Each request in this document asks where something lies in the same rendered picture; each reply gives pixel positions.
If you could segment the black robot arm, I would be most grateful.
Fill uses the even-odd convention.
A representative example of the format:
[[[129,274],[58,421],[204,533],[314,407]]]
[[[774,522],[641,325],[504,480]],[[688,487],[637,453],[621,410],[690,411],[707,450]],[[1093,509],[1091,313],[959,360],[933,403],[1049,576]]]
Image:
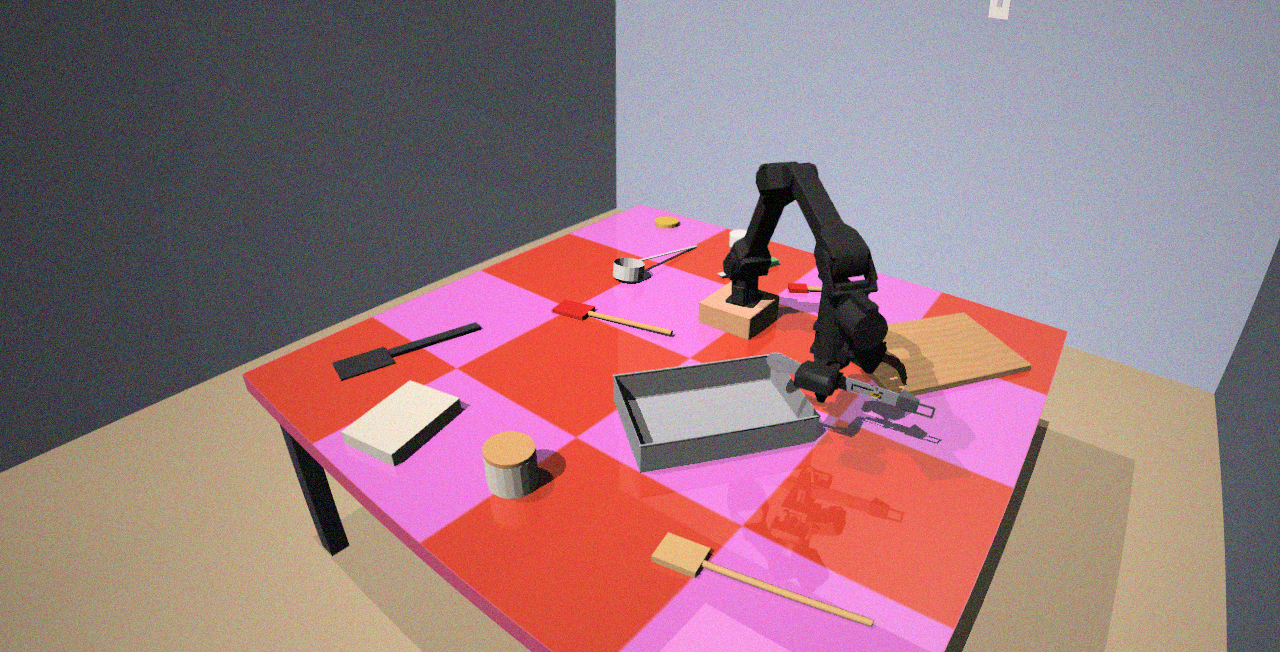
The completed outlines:
[[[812,163],[767,163],[756,172],[760,197],[746,236],[735,241],[726,255],[724,274],[731,281],[726,304],[755,307],[764,297],[758,293],[759,277],[768,277],[771,254],[767,246],[785,206],[795,200],[817,240],[814,257],[822,281],[818,315],[837,324],[847,336],[838,363],[856,364],[873,374],[884,357],[888,327],[879,305],[869,298],[878,292],[877,272],[867,242],[844,223]],[[864,277],[850,281],[849,277]]]

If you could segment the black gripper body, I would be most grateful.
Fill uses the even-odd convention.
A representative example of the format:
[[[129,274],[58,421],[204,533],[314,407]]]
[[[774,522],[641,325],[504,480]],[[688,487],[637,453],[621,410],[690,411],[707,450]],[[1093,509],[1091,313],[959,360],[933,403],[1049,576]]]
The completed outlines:
[[[806,360],[795,373],[794,386],[799,389],[809,389],[827,397],[835,395],[838,383],[841,363],[838,354],[844,348],[845,339],[849,339],[837,324],[824,322],[818,315],[813,324],[815,339],[809,354],[818,354],[814,361]]]

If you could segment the white jar with wooden lid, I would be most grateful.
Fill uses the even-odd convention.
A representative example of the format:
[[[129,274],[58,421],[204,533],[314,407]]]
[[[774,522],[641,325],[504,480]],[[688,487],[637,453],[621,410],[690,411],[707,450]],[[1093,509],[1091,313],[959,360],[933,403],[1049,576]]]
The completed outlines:
[[[538,451],[530,436],[500,432],[483,444],[488,489],[500,498],[518,500],[538,485]]]

